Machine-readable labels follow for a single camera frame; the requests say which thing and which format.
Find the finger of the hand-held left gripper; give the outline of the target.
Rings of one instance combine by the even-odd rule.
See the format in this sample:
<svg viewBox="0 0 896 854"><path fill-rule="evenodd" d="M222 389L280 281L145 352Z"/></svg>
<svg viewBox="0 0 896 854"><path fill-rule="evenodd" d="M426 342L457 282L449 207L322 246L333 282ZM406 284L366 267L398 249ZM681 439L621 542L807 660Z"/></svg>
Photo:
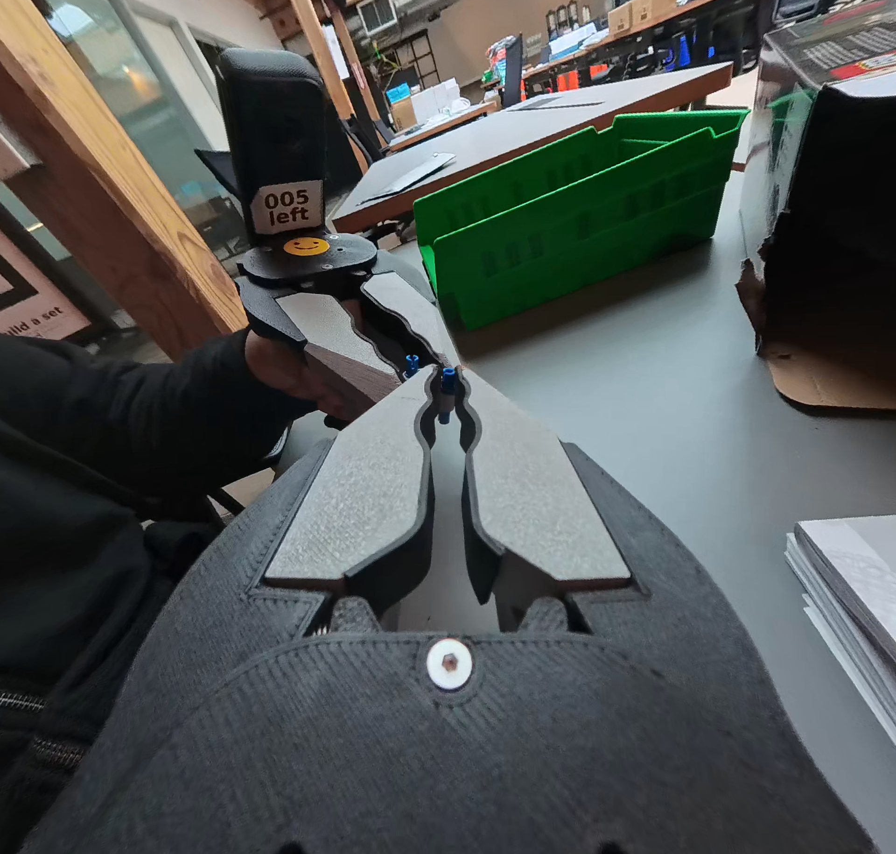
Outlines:
<svg viewBox="0 0 896 854"><path fill-rule="evenodd" d="M361 334L353 315L333 296L292 294L276 299L305 340L309 367L362 414L400 387L396 369Z"/></svg>
<svg viewBox="0 0 896 854"><path fill-rule="evenodd" d="M457 367L457 350L438 306L395 271L375 273L360 285L362 302L387 339L421 363Z"/></svg>

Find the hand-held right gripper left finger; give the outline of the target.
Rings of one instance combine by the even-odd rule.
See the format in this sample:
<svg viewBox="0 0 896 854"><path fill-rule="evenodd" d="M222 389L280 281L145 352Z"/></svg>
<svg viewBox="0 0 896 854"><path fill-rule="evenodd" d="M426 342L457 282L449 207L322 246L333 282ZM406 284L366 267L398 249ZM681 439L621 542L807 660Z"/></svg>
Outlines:
<svg viewBox="0 0 896 854"><path fill-rule="evenodd" d="M280 532L264 583L364 599L385 613L432 559L435 367L342 430Z"/></svg>

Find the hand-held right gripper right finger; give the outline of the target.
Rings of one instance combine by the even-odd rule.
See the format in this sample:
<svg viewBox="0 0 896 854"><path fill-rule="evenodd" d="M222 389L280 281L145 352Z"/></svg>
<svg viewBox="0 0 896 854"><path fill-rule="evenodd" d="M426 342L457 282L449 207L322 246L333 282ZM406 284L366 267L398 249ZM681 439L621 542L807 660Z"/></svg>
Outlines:
<svg viewBox="0 0 896 854"><path fill-rule="evenodd" d="M620 589L632 573L565 445L473 371L462 393L462 520L477 600L527 606Z"/></svg>

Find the person's left forearm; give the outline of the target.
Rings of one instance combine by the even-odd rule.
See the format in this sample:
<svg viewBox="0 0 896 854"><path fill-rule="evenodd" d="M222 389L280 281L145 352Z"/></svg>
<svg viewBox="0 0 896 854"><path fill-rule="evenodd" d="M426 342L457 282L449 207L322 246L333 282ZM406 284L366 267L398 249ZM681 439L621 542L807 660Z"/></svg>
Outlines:
<svg viewBox="0 0 896 854"><path fill-rule="evenodd" d="M211 339L175 364L143 364L4 335L2 424L144 497L207 494L259 470L316 408L255 377L248 336Z"/></svg>

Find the dark cardboard set box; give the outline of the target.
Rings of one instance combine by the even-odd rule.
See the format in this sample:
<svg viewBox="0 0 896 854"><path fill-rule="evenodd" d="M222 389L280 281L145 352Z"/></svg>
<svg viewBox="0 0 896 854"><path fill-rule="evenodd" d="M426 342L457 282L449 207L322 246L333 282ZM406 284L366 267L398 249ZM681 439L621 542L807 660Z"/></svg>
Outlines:
<svg viewBox="0 0 896 854"><path fill-rule="evenodd" d="M895 411L895 0L767 34L735 289L778 393Z"/></svg>

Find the person's left hand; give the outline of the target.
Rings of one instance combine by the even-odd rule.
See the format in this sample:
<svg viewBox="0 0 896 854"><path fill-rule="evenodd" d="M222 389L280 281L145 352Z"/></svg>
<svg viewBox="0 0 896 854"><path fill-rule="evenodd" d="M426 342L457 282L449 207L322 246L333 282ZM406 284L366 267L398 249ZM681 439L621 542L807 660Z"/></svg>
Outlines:
<svg viewBox="0 0 896 854"><path fill-rule="evenodd" d="M305 352L283 341L249 330L245 363L254 378L296 400L307 400L331 418L351 423L371 408L336 382L326 366L309 362Z"/></svg>

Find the slanted wooden beam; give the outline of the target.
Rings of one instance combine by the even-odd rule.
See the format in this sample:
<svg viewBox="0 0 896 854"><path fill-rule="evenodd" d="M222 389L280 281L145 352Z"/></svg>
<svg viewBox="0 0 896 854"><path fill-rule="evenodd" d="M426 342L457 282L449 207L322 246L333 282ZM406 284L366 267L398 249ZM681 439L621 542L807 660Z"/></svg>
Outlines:
<svg viewBox="0 0 896 854"><path fill-rule="evenodd" d="M353 116L352 103L332 58L312 0L289 0L289 2L315 56L319 73L337 114L342 120L350 120Z"/></svg>

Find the grey flat sheet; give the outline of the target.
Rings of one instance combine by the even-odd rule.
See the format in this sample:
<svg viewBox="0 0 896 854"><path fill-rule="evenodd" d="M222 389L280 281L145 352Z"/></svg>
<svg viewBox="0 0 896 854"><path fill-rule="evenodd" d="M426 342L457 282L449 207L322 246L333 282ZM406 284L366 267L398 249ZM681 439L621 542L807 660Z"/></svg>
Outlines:
<svg viewBox="0 0 896 854"><path fill-rule="evenodd" d="M384 198L392 198L395 195L401 194L404 191L407 191L420 184L430 176L434 176L446 166L452 165L455 160L456 155L454 153L432 153L428 159L424 160L418 165L415 165L412 169L399 176L380 192L370 197L361 199L359 203L366 204Z"/></svg>

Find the stack of white boxes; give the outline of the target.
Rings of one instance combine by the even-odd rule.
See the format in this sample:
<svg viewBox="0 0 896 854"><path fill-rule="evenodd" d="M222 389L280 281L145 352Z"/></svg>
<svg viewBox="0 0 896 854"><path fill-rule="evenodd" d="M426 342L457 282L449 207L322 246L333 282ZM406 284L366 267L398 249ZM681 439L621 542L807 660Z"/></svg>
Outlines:
<svg viewBox="0 0 896 854"><path fill-rule="evenodd" d="M411 95L410 101L417 124L425 124L434 117L451 113L462 99L456 78L448 78L432 87L422 88Z"/></svg>

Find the black monitor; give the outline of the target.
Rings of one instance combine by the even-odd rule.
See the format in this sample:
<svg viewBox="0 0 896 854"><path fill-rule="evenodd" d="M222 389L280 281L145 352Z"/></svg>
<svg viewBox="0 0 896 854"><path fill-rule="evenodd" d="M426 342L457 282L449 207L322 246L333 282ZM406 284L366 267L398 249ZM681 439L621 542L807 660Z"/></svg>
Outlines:
<svg viewBox="0 0 896 854"><path fill-rule="evenodd" d="M514 36L505 47L505 73L502 109L517 106L522 99L522 67L524 57L524 38L522 34Z"/></svg>

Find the dark flat sheet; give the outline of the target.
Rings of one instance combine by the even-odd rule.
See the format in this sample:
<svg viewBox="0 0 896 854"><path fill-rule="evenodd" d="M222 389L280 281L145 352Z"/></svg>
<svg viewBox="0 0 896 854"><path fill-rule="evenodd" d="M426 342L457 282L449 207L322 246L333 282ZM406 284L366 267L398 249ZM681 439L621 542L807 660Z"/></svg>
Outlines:
<svg viewBox="0 0 896 854"><path fill-rule="evenodd" d="M505 109L510 113L525 113L544 110L573 110L573 109L591 109L602 106L605 101L602 99L589 98L586 100L566 98L566 94L543 95L537 98L530 98L521 103L510 106Z"/></svg>

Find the stack of instruction booklets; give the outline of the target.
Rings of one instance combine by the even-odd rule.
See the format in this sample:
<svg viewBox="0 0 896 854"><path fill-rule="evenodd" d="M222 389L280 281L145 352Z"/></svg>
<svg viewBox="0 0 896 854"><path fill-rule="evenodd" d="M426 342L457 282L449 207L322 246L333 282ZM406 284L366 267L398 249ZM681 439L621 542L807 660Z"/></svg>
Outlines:
<svg viewBox="0 0 896 854"><path fill-rule="evenodd" d="M785 559L804 612L895 741L895 516L797 522Z"/></svg>

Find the white wall vent unit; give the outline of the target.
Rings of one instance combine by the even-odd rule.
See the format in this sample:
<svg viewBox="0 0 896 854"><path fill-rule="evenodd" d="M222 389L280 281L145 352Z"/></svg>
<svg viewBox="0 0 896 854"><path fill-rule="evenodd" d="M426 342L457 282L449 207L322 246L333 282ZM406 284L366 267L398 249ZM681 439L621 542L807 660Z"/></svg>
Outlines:
<svg viewBox="0 0 896 854"><path fill-rule="evenodd" d="M360 0L355 7L364 33L371 39L399 24L393 0Z"/></svg>

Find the thick wooden post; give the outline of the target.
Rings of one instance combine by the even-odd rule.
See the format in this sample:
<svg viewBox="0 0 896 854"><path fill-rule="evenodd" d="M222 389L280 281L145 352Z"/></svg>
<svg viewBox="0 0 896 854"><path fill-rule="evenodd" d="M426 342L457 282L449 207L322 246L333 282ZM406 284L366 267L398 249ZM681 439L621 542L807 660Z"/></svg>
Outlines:
<svg viewBox="0 0 896 854"><path fill-rule="evenodd" d="M2 118L24 205L171 358L246 327L237 288L32 0L1 0Z"/></svg>

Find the pink and black wall poster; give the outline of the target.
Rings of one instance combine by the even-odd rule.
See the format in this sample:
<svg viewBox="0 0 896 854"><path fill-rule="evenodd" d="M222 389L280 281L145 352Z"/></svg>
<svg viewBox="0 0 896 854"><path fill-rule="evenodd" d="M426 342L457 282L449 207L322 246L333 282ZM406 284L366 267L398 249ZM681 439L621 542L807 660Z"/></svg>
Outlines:
<svg viewBox="0 0 896 854"><path fill-rule="evenodd" d="M1 333L60 341L90 328L84 312L1 232Z"/></svg>

